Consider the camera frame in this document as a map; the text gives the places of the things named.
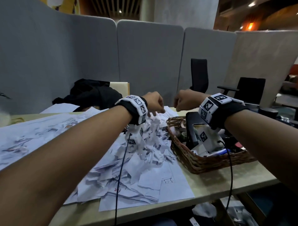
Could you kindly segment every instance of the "hand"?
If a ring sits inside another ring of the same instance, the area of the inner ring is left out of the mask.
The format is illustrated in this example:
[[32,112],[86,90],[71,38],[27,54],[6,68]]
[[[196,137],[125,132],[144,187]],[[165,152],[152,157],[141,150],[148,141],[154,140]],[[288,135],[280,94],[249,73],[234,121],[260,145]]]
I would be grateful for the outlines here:
[[148,116],[150,117],[150,112],[156,116],[156,112],[165,113],[164,110],[164,100],[158,92],[149,92],[143,96],[147,101]]
[[205,98],[209,96],[209,94],[196,92],[190,89],[180,90],[174,99],[174,108],[176,108],[177,112],[198,108]]

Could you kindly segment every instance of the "orange light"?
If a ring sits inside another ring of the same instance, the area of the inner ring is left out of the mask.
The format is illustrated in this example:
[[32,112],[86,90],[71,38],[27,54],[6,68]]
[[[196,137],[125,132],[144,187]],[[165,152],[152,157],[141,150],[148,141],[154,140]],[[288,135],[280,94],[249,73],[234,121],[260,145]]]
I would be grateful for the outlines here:
[[253,25],[254,25],[254,23],[250,23],[247,30],[250,31],[252,29]]

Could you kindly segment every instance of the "black wrist strap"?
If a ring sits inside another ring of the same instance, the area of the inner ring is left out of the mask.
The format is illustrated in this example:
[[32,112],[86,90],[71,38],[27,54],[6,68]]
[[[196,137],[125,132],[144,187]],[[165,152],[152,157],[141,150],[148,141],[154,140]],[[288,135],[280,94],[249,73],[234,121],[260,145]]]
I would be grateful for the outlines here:
[[248,107],[243,106],[241,103],[238,102],[230,102],[227,104],[221,104],[218,106],[218,109],[212,114],[212,119],[210,122],[210,126],[212,129],[221,128],[225,129],[224,123],[227,119],[227,117],[243,111],[243,110],[249,110]]
[[[140,98],[145,102],[145,105],[147,107],[148,103],[145,100],[145,98],[143,98],[143,97],[140,97]],[[128,110],[128,112],[131,114],[132,120],[130,121],[129,124],[139,125],[139,123],[138,123],[139,113],[138,113],[137,109],[130,102],[121,100],[119,103],[115,104],[115,106],[117,106],[117,105],[121,105],[121,106],[125,107]]]

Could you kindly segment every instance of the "wicker basket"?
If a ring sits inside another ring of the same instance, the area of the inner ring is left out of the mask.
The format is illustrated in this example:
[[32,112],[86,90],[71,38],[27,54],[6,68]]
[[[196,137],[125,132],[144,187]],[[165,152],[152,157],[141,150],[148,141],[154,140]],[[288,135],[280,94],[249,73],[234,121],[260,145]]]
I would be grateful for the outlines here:
[[[181,121],[185,117],[177,116],[169,118],[167,120],[167,131],[169,132],[172,140],[171,149],[174,154],[178,157],[178,160],[191,172],[194,174],[200,174],[209,172],[216,169],[221,169],[230,166],[228,159],[228,154],[212,156],[212,157],[200,157],[193,152],[191,152],[184,144],[182,144],[178,138],[173,135],[170,127],[175,128],[181,127]],[[238,165],[245,162],[253,162],[256,159],[249,154],[247,151],[242,151],[238,153],[231,153],[232,165]]]

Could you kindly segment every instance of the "black cable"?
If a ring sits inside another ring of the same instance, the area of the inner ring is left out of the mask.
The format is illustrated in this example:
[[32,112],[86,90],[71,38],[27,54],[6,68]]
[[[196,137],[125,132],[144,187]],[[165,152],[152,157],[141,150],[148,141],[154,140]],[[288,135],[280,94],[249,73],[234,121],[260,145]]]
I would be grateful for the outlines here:
[[232,159],[231,159],[231,155],[230,155],[230,152],[229,150],[227,149],[226,145],[224,142],[222,142],[221,140],[219,140],[217,143],[222,143],[223,146],[225,147],[227,153],[228,153],[228,157],[229,157],[229,160],[230,160],[230,167],[231,167],[231,187],[230,187],[230,193],[229,193],[229,197],[228,197],[228,202],[226,203],[226,213],[228,211],[228,207],[229,207],[229,203],[230,203],[230,199],[231,199],[231,196],[232,196],[232,188],[233,188],[233,167],[232,167]]
[[125,152],[124,152],[124,156],[123,156],[123,160],[122,160],[122,164],[121,164],[121,168],[120,168],[120,173],[119,173],[117,192],[116,192],[116,209],[115,209],[115,223],[114,223],[114,225],[117,225],[117,204],[118,204],[118,192],[119,192],[119,185],[120,185],[120,177],[121,177],[122,168],[123,168],[123,164],[124,164],[124,159],[125,159],[125,155],[126,155],[126,151],[127,151],[127,147],[128,147],[128,143],[129,143],[129,139],[130,139],[131,135],[132,134],[129,134],[129,137],[128,137],[128,141],[127,141],[127,145],[126,145],[126,148],[125,148]]

